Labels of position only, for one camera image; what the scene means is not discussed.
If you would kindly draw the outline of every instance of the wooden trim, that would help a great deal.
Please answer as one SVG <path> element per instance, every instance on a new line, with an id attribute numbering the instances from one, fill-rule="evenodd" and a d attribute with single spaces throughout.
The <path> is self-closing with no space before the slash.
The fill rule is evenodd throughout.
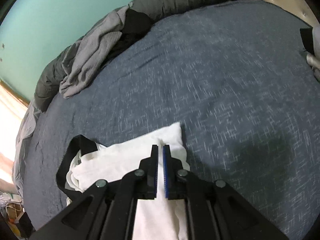
<path id="1" fill-rule="evenodd" d="M 30 101 L 25 99 L 24 97 L 20 96 L 18 93 L 14 92 L 6 83 L 4 83 L 2 80 L 0 80 L 0 85 L 8 92 L 10 93 L 13 97 L 17 98 L 23 105 L 26 107 L 29 106 Z"/>

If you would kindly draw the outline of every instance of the screw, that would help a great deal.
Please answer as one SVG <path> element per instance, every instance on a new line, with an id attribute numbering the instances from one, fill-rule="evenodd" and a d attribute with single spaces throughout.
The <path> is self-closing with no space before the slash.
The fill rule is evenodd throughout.
<path id="1" fill-rule="evenodd" d="M 136 170 L 134 174 L 138 177 L 142 177 L 144 175 L 144 171 L 139 169 L 139 170 Z"/>
<path id="2" fill-rule="evenodd" d="M 188 175 L 188 171 L 187 170 L 178 170 L 178 172 L 177 172 L 177 174 L 178 174 L 178 176 L 180 176 L 180 177 L 185 177 L 185 176 L 187 176 Z"/>
<path id="3" fill-rule="evenodd" d="M 226 183 L 221 179 L 216 181 L 216 186 L 217 187 L 225 187 L 225 185 L 226 185 Z"/>
<path id="4" fill-rule="evenodd" d="M 97 186 L 97 187 L 104 187 L 105 185 L 107 185 L 107 181 L 104 180 L 104 179 L 99 179 L 99 180 L 96 182 L 96 186 Z"/>

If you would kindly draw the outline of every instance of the bed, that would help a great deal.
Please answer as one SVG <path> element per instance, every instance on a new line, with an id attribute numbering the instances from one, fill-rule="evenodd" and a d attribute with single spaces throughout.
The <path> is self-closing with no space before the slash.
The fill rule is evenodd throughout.
<path id="1" fill-rule="evenodd" d="M 24 156 L 34 227 L 66 206 L 55 175 L 74 136 L 110 146 L 180 122 L 191 171 L 224 179 L 289 239 L 303 239 L 320 213 L 320 84 L 299 29 L 319 22 L 305 0 L 266 1 L 165 17 L 86 89 L 57 93 Z"/>

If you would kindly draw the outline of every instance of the green wall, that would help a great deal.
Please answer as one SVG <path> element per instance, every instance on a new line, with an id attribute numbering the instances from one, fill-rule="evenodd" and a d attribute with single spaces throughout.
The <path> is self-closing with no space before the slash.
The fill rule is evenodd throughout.
<path id="1" fill-rule="evenodd" d="M 17 0 L 0 26 L 0 78 L 30 100 L 51 60 L 108 12 L 130 1 Z"/>

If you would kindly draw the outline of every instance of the teal wall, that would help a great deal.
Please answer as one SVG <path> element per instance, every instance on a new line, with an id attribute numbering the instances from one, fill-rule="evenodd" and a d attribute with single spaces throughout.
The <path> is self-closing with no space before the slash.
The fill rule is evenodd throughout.
<path id="1" fill-rule="evenodd" d="M 0 26 L 0 78 L 30 100 L 51 60 L 108 12 L 130 1 L 17 0 Z"/>

